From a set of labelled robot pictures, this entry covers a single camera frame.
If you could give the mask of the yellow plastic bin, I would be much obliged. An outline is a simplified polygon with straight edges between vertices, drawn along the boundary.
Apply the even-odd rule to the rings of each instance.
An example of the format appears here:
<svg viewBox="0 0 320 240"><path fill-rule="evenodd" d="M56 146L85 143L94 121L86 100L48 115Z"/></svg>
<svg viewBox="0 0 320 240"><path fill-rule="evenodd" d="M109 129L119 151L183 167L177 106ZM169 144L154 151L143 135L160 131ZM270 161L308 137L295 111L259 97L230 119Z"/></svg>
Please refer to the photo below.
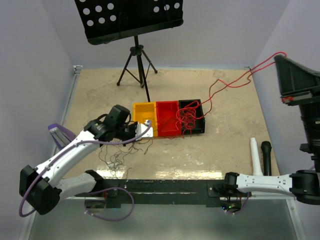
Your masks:
<svg viewBox="0 0 320 240"><path fill-rule="evenodd" d="M155 102L142 102L133 104L133 121L144 123L146 120L152 121L153 136L158 137L158 118Z"/></svg>

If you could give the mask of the red plastic bin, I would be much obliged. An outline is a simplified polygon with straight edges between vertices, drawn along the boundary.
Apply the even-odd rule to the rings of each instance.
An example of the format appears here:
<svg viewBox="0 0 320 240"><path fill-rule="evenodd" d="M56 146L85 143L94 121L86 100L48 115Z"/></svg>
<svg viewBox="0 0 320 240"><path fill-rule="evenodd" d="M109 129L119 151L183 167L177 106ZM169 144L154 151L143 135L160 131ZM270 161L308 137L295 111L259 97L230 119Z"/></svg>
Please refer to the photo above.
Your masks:
<svg viewBox="0 0 320 240"><path fill-rule="evenodd" d="M159 137L175 137L182 134L181 123L178 121L177 113L179 111L179 102L157 101L157 134Z"/></svg>

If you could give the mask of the black plastic bin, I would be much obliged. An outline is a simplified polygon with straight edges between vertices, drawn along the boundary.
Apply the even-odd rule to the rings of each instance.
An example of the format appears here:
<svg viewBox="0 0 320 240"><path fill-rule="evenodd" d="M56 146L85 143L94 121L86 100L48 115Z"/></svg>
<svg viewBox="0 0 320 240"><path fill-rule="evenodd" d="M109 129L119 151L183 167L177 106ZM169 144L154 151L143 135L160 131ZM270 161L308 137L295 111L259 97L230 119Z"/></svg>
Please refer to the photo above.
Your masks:
<svg viewBox="0 0 320 240"><path fill-rule="evenodd" d="M182 134L203 134L205 132L206 120L204 117L204 111L200 99L185 99L179 100L179 108L189 108L189 110L183 110L180 116L184 116L189 112L188 121L182 124Z"/></svg>

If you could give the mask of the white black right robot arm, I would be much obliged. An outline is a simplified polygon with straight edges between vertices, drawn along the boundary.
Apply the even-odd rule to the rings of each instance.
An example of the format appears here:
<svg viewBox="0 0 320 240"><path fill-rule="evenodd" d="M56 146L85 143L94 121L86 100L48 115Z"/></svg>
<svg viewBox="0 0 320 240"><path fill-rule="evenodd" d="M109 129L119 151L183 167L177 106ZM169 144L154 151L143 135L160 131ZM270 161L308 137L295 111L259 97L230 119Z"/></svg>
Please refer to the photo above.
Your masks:
<svg viewBox="0 0 320 240"><path fill-rule="evenodd" d="M266 192L295 197L297 201L320 203L320 73L284 55L274 57L281 100L299 106L307 142L302 152L311 155L315 170L298 170L280 176L253 176L228 172L222 184L230 197L237 193Z"/></svg>

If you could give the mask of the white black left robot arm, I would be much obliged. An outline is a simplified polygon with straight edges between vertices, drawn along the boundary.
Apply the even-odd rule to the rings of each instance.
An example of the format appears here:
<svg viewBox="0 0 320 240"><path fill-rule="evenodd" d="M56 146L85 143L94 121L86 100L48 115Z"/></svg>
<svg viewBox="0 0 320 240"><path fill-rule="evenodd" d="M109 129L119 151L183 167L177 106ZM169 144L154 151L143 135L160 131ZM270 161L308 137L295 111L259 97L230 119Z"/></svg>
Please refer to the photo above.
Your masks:
<svg viewBox="0 0 320 240"><path fill-rule="evenodd" d="M109 113L89 121L83 130L56 155L36 167L25 166L19 175L22 201L18 214L27 217L34 212L45 215L56 205L82 193L99 196L104 190L103 178L94 170L65 179L66 173L86 156L113 140L126 145L135 142L142 133L142 124L131 120L130 111L115 105Z"/></svg>

